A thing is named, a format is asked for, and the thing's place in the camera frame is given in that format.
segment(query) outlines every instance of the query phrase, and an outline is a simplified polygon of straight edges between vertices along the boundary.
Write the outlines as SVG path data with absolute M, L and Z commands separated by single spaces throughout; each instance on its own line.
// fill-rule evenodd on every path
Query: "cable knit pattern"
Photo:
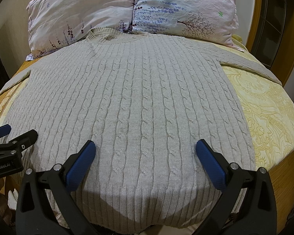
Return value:
M 199 223 L 220 192 L 195 155 L 196 141 L 204 138 L 229 162 L 255 169 L 241 105 L 220 64 L 278 82 L 260 64 L 212 43 L 92 29 L 6 84 L 30 74 L 6 116 L 12 131 L 2 141 L 35 129 L 38 140 L 23 165 L 42 171 L 93 140 L 96 158 L 72 193 L 92 223 L 120 233 Z M 23 175 L 14 176 L 18 183 Z

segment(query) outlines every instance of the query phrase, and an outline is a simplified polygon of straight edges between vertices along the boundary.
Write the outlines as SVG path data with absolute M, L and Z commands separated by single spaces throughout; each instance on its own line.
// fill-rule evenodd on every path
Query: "tree print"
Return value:
M 186 21 L 177 21 L 186 26 L 183 32 L 189 37 L 196 39 L 208 39 L 212 34 L 215 27 L 209 23 L 207 18 L 203 17 L 200 12 L 189 14 Z

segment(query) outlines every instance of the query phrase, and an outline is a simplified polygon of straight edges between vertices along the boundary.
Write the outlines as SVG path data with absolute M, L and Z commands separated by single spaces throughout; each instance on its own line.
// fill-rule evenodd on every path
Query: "yellow bedspread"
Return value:
M 234 43 L 246 52 L 216 45 L 260 63 L 241 43 Z M 24 62 L 18 72 L 36 61 Z M 294 150 L 294 104 L 282 86 L 268 79 L 226 64 L 223 70 L 242 104 L 255 148 L 256 168 L 270 169 Z M 0 126 L 27 81 L 28 78 L 0 96 Z

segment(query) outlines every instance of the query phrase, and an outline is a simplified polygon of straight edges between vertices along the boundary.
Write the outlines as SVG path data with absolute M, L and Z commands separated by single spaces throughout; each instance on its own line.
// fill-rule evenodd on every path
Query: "pillow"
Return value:
M 34 58 L 86 36 L 93 27 L 126 32 L 134 0 L 32 0 L 28 11 L 28 42 Z
M 231 40 L 234 0 L 137 0 L 133 31 L 179 35 L 225 44 Z

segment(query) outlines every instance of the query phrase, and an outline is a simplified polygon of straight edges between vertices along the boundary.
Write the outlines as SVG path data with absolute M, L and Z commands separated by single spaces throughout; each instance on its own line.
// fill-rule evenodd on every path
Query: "metal screw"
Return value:
M 262 174 L 265 174 L 265 173 L 267 172 L 267 170 L 266 170 L 264 167 L 259 168 L 259 171 L 260 171 Z
M 31 174 L 32 172 L 33 172 L 33 170 L 32 170 L 31 168 L 28 168 L 28 169 L 25 171 L 25 173 L 26 173 L 27 175 Z
M 231 163 L 230 167 L 231 167 L 231 169 L 238 169 L 239 165 L 237 163 Z
M 61 168 L 62 168 L 61 164 L 56 164 L 56 165 L 53 166 L 53 169 L 56 170 L 56 171 L 60 170 Z

